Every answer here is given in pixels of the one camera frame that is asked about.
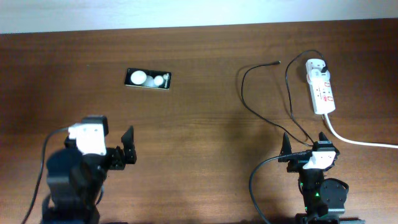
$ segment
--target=white wall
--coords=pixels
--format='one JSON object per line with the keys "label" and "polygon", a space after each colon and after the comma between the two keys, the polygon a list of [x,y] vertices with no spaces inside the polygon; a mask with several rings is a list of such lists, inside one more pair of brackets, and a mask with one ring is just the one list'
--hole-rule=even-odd
{"label": "white wall", "polygon": [[0,33],[398,17],[398,0],[0,0]]}

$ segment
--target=white cable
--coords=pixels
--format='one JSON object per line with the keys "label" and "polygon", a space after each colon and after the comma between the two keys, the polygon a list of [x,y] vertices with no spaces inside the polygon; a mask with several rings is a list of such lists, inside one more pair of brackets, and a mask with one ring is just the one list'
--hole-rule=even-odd
{"label": "white cable", "polygon": [[391,148],[394,148],[394,149],[398,149],[398,146],[390,145],[390,144],[379,144],[379,143],[369,143],[369,142],[357,142],[357,141],[352,141],[352,140],[345,139],[345,138],[341,137],[340,135],[338,135],[338,134],[336,133],[336,131],[333,129],[333,127],[331,126],[331,123],[330,123],[328,114],[324,114],[324,117],[325,117],[325,119],[326,119],[326,122],[328,123],[328,126],[329,126],[330,131],[331,131],[338,139],[340,139],[340,140],[342,140],[342,141],[344,141],[344,142],[348,142],[348,143],[351,143],[351,144],[359,144],[359,145],[363,145],[363,146],[391,147]]}

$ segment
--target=white power strip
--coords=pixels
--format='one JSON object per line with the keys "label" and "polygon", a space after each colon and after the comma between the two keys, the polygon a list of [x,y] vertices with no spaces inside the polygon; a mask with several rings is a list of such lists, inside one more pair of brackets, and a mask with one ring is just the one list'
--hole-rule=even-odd
{"label": "white power strip", "polygon": [[398,146],[391,144],[379,144],[379,143],[369,143],[369,142],[359,142],[345,139],[338,135],[336,131],[331,126],[328,113],[336,109],[335,99],[331,92],[330,85],[330,72],[326,70],[326,63],[321,59],[310,59],[305,63],[305,68],[307,69],[307,81],[310,84],[310,91],[312,97],[312,105],[315,114],[322,114],[330,131],[340,140],[351,143],[359,144],[363,146],[376,146],[376,147],[391,147],[398,149]]}

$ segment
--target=brown table surface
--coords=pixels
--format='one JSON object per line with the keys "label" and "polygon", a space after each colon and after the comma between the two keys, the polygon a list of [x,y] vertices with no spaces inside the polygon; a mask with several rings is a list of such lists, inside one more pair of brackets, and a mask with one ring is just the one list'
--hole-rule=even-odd
{"label": "brown table surface", "polygon": [[[135,128],[137,164],[108,172],[101,223],[258,220],[249,175],[278,155],[283,131],[240,102],[247,66],[282,61],[249,74],[245,98],[305,140],[289,118],[284,72],[300,52],[323,52],[336,131],[397,144],[397,35],[397,19],[0,35],[0,223],[25,215],[46,135],[88,114],[108,117],[108,146],[121,145],[128,126]],[[302,57],[289,71],[294,113],[312,138],[323,131],[341,152],[327,175],[350,185],[345,217],[396,223],[398,151],[348,144],[327,130],[305,81],[312,57],[318,56]],[[128,67],[171,71],[171,89],[124,86]],[[65,136],[51,139],[47,157]],[[295,152],[308,149],[291,141]],[[286,165],[273,162],[254,180],[260,207],[273,219],[304,213],[298,175],[286,173]],[[28,223],[40,221],[46,175]]]}

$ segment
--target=power strip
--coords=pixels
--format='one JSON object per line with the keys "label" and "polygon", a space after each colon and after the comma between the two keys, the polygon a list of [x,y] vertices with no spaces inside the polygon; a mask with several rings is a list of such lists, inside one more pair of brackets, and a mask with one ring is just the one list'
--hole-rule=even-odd
{"label": "power strip", "polygon": [[327,70],[322,73],[325,65],[323,60],[314,58],[305,63],[315,114],[326,114],[336,109],[330,86],[330,72]]}

